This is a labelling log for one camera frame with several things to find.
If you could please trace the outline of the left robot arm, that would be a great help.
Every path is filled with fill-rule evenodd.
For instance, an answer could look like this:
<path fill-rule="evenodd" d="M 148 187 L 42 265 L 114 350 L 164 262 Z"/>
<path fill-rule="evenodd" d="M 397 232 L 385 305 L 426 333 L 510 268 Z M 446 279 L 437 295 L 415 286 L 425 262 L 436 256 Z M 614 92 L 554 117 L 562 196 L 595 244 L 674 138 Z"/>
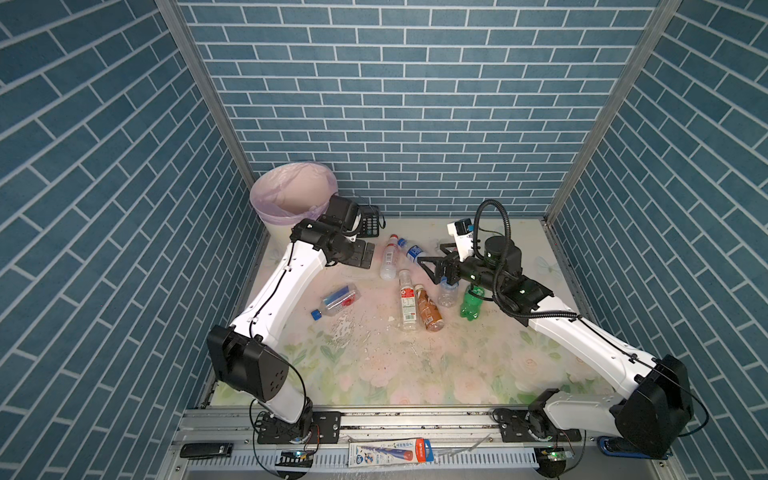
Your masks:
<path fill-rule="evenodd" d="M 350 265 L 365 250 L 357 239 L 362 218 L 356 202 L 332 195 L 319 218 L 292 228 L 285 253 L 255 299 L 228 326 L 214 326 L 207 335 L 216 379 L 250 394 L 289 425 L 310 414 L 310 400 L 288 383 L 291 365 L 275 348 L 313 279 L 330 265 Z"/>

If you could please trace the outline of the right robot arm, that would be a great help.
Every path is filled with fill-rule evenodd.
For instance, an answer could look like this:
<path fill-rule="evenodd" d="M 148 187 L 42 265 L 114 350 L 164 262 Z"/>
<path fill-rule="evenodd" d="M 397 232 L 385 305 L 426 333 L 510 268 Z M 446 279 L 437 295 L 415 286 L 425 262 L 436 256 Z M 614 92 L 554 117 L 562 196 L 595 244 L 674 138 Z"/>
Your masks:
<path fill-rule="evenodd" d="M 694 415 L 694 396 L 681 361 L 656 358 L 569 309 L 551 289 L 523 274 L 521 251 L 508 238 L 488 239 L 483 255 L 470 253 L 465 241 L 440 249 L 439 256 L 412 258 L 433 283 L 465 280 L 487 290 L 487 300 L 502 312 L 557 342 L 612 387 L 605 395 L 545 390 L 528 407 L 526 423 L 535 438 L 592 431 L 623 438 L 641 454 L 660 459 L 682 436 Z"/>

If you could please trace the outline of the white bin with pink liner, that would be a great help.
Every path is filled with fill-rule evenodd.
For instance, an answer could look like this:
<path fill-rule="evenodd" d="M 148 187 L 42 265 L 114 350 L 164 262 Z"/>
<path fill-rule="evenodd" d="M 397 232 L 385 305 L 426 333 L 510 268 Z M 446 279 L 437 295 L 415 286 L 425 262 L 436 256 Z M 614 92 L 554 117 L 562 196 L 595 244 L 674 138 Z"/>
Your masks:
<path fill-rule="evenodd" d="M 284 249 L 292 228 L 301 220 L 316 220 L 338 192 L 334 173 L 314 162 L 289 163 L 261 175 L 250 191 L 250 202 L 271 238 Z"/>

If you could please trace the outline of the Pocari Sweat clear bottle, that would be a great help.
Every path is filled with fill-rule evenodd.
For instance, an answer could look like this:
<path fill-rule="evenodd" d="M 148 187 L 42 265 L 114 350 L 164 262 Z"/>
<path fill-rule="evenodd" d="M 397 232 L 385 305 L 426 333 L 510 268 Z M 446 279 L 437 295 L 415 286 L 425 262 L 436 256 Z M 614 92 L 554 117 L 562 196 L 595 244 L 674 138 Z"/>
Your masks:
<path fill-rule="evenodd" d="M 439 306 L 450 308 L 456 305 L 459 296 L 459 283 L 451 283 L 443 277 L 438 285 L 437 303 Z"/>

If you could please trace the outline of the black desk calculator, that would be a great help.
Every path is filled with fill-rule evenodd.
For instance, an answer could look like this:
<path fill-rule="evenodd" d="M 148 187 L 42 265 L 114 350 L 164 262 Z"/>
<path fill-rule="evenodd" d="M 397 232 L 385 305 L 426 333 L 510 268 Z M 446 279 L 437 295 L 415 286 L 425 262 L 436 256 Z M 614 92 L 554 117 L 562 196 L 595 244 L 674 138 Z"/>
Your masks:
<path fill-rule="evenodd" d="M 360 207 L 361 221 L 358 237 L 361 239 L 377 238 L 380 231 L 386 227 L 386 220 L 381 215 L 380 209 L 374 205 L 362 205 Z"/>

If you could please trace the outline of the clear bottle blue label blue cap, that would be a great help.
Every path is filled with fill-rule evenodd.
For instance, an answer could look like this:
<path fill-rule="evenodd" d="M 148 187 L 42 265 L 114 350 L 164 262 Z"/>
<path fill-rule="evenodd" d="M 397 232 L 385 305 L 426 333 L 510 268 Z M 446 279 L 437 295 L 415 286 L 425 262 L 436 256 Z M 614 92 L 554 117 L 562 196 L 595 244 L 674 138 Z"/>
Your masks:
<path fill-rule="evenodd" d="M 417 264 L 418 260 L 426 255 L 425 250 L 413 240 L 400 238 L 397 245 L 405 259 L 411 263 Z"/>

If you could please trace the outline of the green soda bottle yellow cap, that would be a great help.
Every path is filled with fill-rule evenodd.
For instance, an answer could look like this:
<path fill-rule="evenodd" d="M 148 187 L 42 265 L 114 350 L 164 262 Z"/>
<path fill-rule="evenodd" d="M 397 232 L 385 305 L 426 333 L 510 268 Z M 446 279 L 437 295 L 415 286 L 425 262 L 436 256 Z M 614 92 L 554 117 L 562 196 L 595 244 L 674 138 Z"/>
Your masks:
<path fill-rule="evenodd" d="M 476 320 L 485 302 L 485 289 L 478 285 L 467 287 L 460 306 L 460 316 L 468 321 Z"/>

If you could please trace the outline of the brown tea bottle white cap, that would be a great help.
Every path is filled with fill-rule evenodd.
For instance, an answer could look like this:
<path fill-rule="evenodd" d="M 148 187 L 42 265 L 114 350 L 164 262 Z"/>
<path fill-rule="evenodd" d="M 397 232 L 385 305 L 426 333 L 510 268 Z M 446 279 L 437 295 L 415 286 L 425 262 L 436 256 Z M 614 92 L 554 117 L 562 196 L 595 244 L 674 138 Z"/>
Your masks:
<path fill-rule="evenodd" d="M 428 296 L 425 287 L 417 284 L 414 287 L 418 318 L 429 332 L 437 332 L 444 328 L 444 320 L 435 302 Z"/>

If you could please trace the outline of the white bottle with red cap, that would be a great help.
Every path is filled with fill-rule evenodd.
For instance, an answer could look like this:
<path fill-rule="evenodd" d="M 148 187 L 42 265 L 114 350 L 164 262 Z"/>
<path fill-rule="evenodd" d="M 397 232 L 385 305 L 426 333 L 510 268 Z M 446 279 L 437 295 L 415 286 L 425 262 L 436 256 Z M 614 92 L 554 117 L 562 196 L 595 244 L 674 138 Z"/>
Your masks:
<path fill-rule="evenodd" d="M 396 254 L 398 252 L 399 236 L 392 234 L 383 250 L 382 263 L 379 270 L 379 275 L 382 280 L 393 280 L 397 274 L 396 267 Z"/>

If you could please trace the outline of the clear bottle red white label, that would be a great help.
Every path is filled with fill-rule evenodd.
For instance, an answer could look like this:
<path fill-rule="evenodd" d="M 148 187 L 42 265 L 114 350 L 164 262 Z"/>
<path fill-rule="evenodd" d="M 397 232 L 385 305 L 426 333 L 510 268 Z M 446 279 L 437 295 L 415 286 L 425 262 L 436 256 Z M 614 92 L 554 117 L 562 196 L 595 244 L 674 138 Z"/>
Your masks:
<path fill-rule="evenodd" d="M 398 282 L 400 292 L 400 306 L 402 314 L 402 329 L 415 330 L 417 327 L 418 316 L 416 310 L 415 289 L 411 278 L 411 272 L 408 269 L 398 271 Z"/>

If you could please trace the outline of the flat bottle blue red label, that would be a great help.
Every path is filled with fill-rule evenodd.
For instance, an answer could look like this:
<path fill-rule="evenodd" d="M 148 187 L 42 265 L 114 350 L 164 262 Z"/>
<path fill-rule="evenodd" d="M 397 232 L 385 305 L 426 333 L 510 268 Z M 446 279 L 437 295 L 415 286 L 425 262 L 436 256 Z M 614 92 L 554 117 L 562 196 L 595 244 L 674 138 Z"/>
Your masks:
<path fill-rule="evenodd" d="M 326 316 L 333 317 L 353 305 L 359 297 L 355 284 L 345 285 L 323 298 L 319 307 L 311 312 L 311 317 L 315 321 Z"/>

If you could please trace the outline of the white red blue tube package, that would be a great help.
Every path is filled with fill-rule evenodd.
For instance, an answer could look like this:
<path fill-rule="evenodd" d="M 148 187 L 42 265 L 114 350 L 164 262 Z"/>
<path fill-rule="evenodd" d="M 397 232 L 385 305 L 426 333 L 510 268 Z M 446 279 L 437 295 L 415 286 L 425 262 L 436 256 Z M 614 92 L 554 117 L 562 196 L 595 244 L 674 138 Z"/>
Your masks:
<path fill-rule="evenodd" d="M 435 461 L 431 442 L 425 438 L 353 442 L 349 444 L 350 468 L 428 464 Z"/>

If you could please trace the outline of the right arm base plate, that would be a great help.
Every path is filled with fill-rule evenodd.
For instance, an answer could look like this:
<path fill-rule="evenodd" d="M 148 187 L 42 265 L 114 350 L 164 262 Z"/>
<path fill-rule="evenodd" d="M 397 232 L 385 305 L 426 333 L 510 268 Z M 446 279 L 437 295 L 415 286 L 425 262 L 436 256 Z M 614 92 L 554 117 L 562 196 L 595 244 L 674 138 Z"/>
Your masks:
<path fill-rule="evenodd" d="M 542 411 L 495 408 L 491 418 L 497 423 L 504 443 L 565 442 L 576 443 L 583 438 L 578 429 L 560 430 Z"/>

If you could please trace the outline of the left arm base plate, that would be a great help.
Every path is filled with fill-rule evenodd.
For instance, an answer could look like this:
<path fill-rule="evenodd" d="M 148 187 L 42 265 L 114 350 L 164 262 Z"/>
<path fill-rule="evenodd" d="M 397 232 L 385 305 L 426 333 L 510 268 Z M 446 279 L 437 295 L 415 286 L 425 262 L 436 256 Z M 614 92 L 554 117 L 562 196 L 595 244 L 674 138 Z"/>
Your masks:
<path fill-rule="evenodd" d="M 255 420 L 257 443 L 337 444 L 341 417 L 339 411 L 319 411 L 289 424 L 271 413 L 261 412 Z"/>

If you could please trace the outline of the blue black device on rail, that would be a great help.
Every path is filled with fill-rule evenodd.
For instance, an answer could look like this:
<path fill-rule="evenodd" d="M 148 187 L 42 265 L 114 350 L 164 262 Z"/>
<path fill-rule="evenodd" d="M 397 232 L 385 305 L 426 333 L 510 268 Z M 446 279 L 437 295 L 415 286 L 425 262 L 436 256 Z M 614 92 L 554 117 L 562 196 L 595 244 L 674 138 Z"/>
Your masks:
<path fill-rule="evenodd" d="M 651 460 L 630 441 L 621 437 L 601 436 L 597 439 L 600 451 L 609 457 Z"/>

